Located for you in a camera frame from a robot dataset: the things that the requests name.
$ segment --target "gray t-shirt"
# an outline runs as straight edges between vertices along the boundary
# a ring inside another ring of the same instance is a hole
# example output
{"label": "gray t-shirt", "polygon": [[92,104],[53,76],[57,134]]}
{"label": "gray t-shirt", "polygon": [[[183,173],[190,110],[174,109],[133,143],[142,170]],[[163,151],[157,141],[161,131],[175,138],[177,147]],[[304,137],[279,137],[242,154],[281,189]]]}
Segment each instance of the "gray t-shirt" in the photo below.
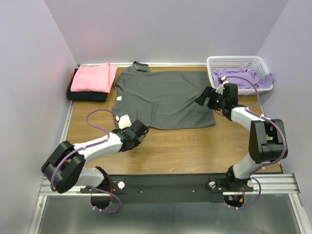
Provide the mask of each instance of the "gray t-shirt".
{"label": "gray t-shirt", "polygon": [[206,72],[151,72],[147,64],[134,62],[115,84],[113,111],[158,129],[213,126],[213,111],[194,102],[208,85]]}

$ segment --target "black folded cloth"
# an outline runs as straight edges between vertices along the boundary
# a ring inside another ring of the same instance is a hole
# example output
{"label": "black folded cloth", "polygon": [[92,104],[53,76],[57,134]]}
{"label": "black folded cloth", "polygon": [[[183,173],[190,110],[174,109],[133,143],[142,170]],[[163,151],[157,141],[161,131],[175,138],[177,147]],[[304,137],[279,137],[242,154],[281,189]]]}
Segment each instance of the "black folded cloth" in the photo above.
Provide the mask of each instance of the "black folded cloth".
{"label": "black folded cloth", "polygon": [[67,99],[69,101],[97,101],[97,102],[105,102],[107,99],[107,93],[102,92],[72,92],[70,88],[72,87],[73,80],[75,78],[75,74],[78,69],[75,69],[74,76],[70,81],[67,88]]}

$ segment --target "gray floor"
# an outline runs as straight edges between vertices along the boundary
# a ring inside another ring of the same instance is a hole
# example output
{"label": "gray floor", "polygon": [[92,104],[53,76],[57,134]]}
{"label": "gray floor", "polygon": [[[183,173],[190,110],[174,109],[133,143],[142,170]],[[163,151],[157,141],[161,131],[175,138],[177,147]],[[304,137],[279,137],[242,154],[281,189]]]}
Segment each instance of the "gray floor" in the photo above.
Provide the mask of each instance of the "gray floor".
{"label": "gray floor", "polygon": [[236,211],[219,203],[125,204],[116,214],[92,211],[87,196],[50,196],[40,234],[299,234],[288,195],[262,195]]}

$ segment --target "gray wall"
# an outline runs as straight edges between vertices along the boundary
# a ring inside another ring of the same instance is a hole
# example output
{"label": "gray wall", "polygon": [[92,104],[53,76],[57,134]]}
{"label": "gray wall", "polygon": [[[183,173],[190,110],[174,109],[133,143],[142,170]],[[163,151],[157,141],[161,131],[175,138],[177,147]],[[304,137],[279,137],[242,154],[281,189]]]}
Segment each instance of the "gray wall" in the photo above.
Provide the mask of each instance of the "gray wall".
{"label": "gray wall", "polygon": [[75,66],[42,0],[0,3],[0,233],[28,233]]}
{"label": "gray wall", "polygon": [[273,92],[262,95],[265,114],[283,119],[289,156],[282,162],[294,173],[301,201],[312,220],[311,183],[311,58],[312,2],[290,0],[264,42],[260,52],[275,76]]}
{"label": "gray wall", "polygon": [[256,55],[286,0],[45,0],[78,63]]}

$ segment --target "folded shirt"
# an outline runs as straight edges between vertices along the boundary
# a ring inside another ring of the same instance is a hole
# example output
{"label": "folded shirt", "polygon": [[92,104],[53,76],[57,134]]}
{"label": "folded shirt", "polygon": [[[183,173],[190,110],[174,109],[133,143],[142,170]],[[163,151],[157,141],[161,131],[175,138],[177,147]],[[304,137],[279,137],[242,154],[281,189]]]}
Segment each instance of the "folded shirt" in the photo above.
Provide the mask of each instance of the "folded shirt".
{"label": "folded shirt", "polygon": [[75,75],[71,91],[94,91],[110,93],[117,67],[109,62],[95,67],[80,66]]}
{"label": "folded shirt", "polygon": [[96,101],[96,102],[104,102],[107,99],[107,93],[103,92],[72,92],[71,87],[73,84],[74,78],[76,78],[76,73],[78,69],[75,69],[74,76],[70,81],[67,88],[67,99],[69,101]]}
{"label": "folded shirt", "polygon": [[[222,77],[240,76],[249,80],[256,88],[269,88],[274,81],[271,73],[266,74],[263,79],[254,71],[246,67],[222,69],[218,68],[211,72],[214,86],[217,88],[221,85]],[[240,78],[229,78],[228,82],[237,84],[239,89],[252,89],[253,87],[245,80]]]}

